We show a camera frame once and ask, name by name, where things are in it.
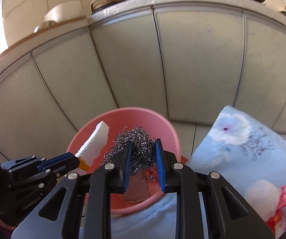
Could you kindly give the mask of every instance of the bowl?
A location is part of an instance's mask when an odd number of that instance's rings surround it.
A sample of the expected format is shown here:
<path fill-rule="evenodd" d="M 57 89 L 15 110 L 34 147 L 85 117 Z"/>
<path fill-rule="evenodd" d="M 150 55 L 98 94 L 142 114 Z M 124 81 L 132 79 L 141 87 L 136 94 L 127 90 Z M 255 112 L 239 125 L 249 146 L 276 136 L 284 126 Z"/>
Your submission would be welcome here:
<path fill-rule="evenodd" d="M 172 124 L 159 113 L 138 107 L 115 109 L 92 119 L 74 136 L 67 151 L 76 154 L 101 121 L 109 126 L 107 145 L 93 161 L 87 173 L 92 173 L 100 167 L 105 152 L 114 144 L 114 137 L 118 133 L 123 129 L 131 130 L 138 126 L 148 131 L 152 138 L 160 138 L 164 150 L 174 153 L 177 161 L 181 161 L 181 145 Z M 130 214 L 142 210 L 163 196 L 158 182 L 147 179 L 147 185 L 150 197 L 140 203 L 127 203 L 124 202 L 122 194 L 111 194 L 111 214 Z"/>

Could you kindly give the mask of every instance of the blue cushion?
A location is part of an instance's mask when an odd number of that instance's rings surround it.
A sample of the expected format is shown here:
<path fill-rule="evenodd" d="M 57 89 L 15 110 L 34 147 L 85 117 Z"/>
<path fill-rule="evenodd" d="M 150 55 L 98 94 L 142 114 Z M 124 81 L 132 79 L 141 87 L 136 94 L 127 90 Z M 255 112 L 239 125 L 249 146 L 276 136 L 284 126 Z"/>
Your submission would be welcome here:
<path fill-rule="evenodd" d="M 187 164 L 217 171 L 241 194 L 258 180 L 286 185 L 286 141 L 251 116 L 226 106 Z"/>

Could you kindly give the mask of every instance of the kitchen cabinet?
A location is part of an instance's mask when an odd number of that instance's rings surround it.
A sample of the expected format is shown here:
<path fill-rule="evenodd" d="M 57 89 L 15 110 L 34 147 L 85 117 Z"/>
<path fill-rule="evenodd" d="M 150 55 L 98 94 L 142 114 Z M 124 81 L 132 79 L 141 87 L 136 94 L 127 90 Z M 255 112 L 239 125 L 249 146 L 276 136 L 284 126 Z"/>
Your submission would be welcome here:
<path fill-rule="evenodd" d="M 46 44 L 45 48 L 33 52 L 35 60 L 51 93 L 77 130 L 117 108 L 87 31 L 50 48 Z"/>
<path fill-rule="evenodd" d="M 245 65 L 235 107 L 272 128 L 285 103 L 286 34 L 247 20 Z"/>
<path fill-rule="evenodd" d="M 242 65 L 243 19 L 214 12 L 157 13 L 171 119 L 213 123 L 233 105 Z"/>
<path fill-rule="evenodd" d="M 92 33 L 119 107 L 144 107 L 167 117 L 162 60 L 152 14 L 105 22 Z"/>
<path fill-rule="evenodd" d="M 66 119 L 28 55 L 0 84 L 0 151 L 10 160 L 66 152 L 76 130 Z"/>

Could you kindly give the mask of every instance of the white container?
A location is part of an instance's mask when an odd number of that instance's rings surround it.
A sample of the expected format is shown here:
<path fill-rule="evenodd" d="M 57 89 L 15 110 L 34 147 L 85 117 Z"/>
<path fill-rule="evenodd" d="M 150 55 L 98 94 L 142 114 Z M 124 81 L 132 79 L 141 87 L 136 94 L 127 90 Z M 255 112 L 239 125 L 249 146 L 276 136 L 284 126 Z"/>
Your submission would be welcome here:
<path fill-rule="evenodd" d="M 57 23 L 83 16 L 80 1 L 68 1 L 52 8 L 45 16 L 44 22 L 56 21 Z"/>

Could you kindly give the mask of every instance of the white flower print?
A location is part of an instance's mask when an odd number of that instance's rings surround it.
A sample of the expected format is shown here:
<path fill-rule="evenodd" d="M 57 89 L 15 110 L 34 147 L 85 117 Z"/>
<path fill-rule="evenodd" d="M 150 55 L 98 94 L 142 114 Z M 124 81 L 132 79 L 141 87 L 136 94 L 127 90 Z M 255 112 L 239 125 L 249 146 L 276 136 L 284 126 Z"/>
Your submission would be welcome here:
<path fill-rule="evenodd" d="M 208 135 L 215 141 L 241 145 L 249 138 L 251 125 L 241 114 L 220 113 Z"/>

